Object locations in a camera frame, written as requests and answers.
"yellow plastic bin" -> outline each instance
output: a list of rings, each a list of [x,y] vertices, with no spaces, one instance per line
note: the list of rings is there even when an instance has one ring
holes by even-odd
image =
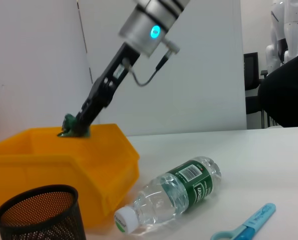
[[[139,155],[115,124],[90,138],[60,138],[59,127],[26,130],[0,142],[0,206],[27,190],[66,184],[79,192],[86,228],[115,211],[139,176]]]

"green object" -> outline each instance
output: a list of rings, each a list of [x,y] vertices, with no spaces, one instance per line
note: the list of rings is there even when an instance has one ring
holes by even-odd
[[[90,137],[90,129],[84,135],[80,135],[77,132],[74,132],[73,129],[75,125],[78,123],[75,116],[71,114],[66,114],[64,117],[64,121],[62,124],[62,131],[58,134],[58,137],[61,138],[88,138]]]
[[[125,230],[123,229],[123,227],[121,227],[121,225],[117,221],[115,221],[115,224],[121,232],[125,233]]]
[[[203,200],[212,192],[213,184],[208,170],[198,161],[190,160],[168,173],[175,175],[184,185],[189,207]]]

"scissors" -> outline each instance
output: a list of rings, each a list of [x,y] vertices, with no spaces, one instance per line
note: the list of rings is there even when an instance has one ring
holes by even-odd
[[[217,232],[211,237],[211,240],[251,240],[274,212],[275,205],[267,203],[236,230]]]

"white wall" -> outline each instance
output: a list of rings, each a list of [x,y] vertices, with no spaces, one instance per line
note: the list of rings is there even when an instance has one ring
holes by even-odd
[[[267,69],[265,48],[271,44],[271,4],[272,0],[241,0],[243,53],[258,52],[259,75],[261,70]],[[249,97],[257,93],[258,89],[254,89],[246,91],[245,95]],[[260,112],[247,115],[247,127],[261,128]]]
[[[90,88],[76,0],[0,0],[0,140],[61,126]]]
[[[135,7],[131,0],[79,0],[93,78],[123,40],[118,31]],[[246,128],[239,0],[191,0],[168,37],[181,46],[151,84],[127,77],[101,123],[117,123],[127,135]],[[144,82],[166,52],[136,63]]]

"blue led light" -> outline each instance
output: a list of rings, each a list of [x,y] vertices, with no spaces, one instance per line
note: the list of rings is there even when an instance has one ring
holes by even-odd
[[[158,25],[154,26],[151,30],[151,37],[153,39],[156,39],[157,37],[159,37],[160,32],[161,32],[160,27]]]

